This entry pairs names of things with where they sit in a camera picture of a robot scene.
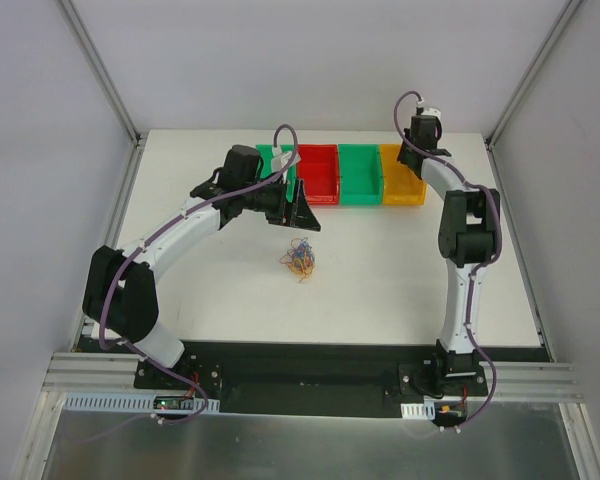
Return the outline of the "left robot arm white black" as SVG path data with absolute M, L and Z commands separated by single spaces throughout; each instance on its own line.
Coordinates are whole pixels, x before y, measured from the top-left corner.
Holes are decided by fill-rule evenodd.
M 219 232 L 244 211 L 264 214 L 271 225 L 320 231 L 304 182 L 289 188 L 284 173 L 260 176 L 264 161 L 249 146 L 234 145 L 222 167 L 194 188 L 174 216 L 156 231 L 122 249 L 102 246 L 91 258 L 83 313 L 158 362 L 156 375 L 168 388 L 184 387 L 190 363 L 185 347 L 159 319 L 156 284 L 201 240 Z

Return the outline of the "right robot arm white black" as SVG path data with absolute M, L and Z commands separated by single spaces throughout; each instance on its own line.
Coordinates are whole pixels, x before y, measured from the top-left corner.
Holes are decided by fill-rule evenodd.
M 398 161 L 443 201 L 437 242 L 448 274 L 445 317 L 432 359 L 410 376 L 414 390 L 440 399 L 482 375 L 478 303 L 486 268 L 502 251 L 500 196 L 467 180 L 450 152 L 438 147 L 437 110 L 418 107 L 410 126 L 398 131 Z

